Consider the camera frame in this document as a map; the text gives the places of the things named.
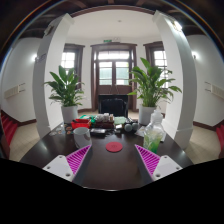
white bottle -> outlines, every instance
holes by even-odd
[[[143,147],[154,153],[157,153],[160,140],[165,132],[161,124],[162,120],[163,115],[160,110],[154,110],[154,113],[151,115],[151,122],[146,126],[144,131]]]

wooden door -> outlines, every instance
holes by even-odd
[[[132,77],[130,74],[132,62],[128,59],[110,59],[97,60],[96,62],[96,107],[98,108],[98,95],[127,95],[132,91],[129,86],[128,79]],[[128,108],[132,109],[133,96],[129,96]]]

lid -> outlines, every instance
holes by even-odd
[[[154,113],[151,114],[151,123],[152,122],[159,122],[162,123],[163,115],[161,114],[160,110],[154,110]]]

white cup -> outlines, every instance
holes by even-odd
[[[74,140],[77,148],[82,148],[87,145],[92,145],[88,128],[76,128],[74,131]]]

red box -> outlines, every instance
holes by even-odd
[[[80,128],[80,127],[90,128],[91,126],[90,119],[75,119],[75,121],[77,121],[78,123],[75,123],[73,121],[71,122],[73,129]]]

